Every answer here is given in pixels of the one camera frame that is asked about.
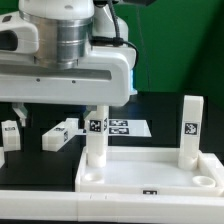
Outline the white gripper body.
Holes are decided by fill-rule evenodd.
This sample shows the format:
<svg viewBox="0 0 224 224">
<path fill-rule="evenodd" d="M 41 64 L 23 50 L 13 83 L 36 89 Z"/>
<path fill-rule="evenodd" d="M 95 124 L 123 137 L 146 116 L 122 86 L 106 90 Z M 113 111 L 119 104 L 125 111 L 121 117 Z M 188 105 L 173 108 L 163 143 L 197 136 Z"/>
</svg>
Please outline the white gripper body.
<svg viewBox="0 0 224 224">
<path fill-rule="evenodd" d="M 91 43 L 92 19 L 0 15 L 0 102 L 123 106 L 136 51 Z"/>
</svg>

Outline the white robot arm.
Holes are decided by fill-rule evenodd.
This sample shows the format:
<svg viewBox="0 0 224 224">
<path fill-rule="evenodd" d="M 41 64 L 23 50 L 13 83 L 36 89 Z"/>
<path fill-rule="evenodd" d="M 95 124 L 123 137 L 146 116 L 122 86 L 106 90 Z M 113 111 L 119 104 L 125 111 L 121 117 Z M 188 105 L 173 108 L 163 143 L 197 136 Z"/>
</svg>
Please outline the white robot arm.
<svg viewBox="0 0 224 224">
<path fill-rule="evenodd" d="M 123 106 L 138 50 L 114 7 L 156 0 L 19 0 L 0 15 L 0 102 Z"/>
</svg>

